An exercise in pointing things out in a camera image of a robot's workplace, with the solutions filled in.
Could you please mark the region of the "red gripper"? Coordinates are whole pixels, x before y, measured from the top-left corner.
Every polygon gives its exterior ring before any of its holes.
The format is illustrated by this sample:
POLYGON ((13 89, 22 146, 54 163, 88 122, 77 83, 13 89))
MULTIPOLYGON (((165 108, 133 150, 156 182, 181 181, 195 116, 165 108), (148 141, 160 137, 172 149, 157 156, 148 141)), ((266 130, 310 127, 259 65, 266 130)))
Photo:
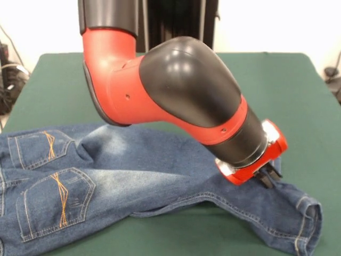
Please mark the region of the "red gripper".
POLYGON ((273 188, 273 181, 279 181, 282 175, 272 165, 287 148, 287 141, 280 129, 270 120, 262 121, 262 128, 267 141, 266 149, 251 165, 235 168, 230 164, 215 159, 215 164, 222 175, 234 185, 241 185, 251 178, 256 178, 266 189, 273 188))

